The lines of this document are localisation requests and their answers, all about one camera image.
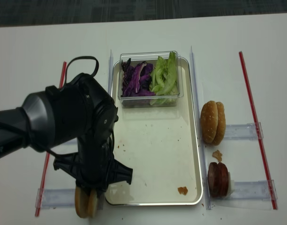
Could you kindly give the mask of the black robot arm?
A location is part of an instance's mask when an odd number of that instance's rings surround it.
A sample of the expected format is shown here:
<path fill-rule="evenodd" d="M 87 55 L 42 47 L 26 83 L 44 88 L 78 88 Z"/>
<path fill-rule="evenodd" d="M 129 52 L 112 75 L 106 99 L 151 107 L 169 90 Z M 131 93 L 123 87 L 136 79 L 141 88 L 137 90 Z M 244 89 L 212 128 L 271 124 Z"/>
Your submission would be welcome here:
<path fill-rule="evenodd" d="M 54 154 L 79 187 L 99 194 L 110 184 L 131 183 L 133 170 L 114 158 L 114 124 L 118 109 L 112 97 L 89 74 L 79 74 L 61 89 L 49 86 L 29 94 L 23 105 L 0 111 L 0 158 L 22 148 L 52 153 L 72 139 L 78 151 Z"/>

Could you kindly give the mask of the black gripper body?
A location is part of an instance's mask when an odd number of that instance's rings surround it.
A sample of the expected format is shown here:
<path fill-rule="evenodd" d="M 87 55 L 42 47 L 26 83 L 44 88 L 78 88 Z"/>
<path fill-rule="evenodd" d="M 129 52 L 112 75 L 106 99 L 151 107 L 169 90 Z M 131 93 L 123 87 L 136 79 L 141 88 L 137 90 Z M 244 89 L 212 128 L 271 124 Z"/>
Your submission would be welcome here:
<path fill-rule="evenodd" d="M 132 182 L 133 169 L 123 165 L 114 158 L 114 132 L 97 142 L 92 133 L 77 138 L 77 152 L 56 157 L 54 170 L 63 170 L 76 180 L 78 187 L 86 193 L 90 189 L 98 195 L 106 192 L 110 184 L 125 181 Z"/>

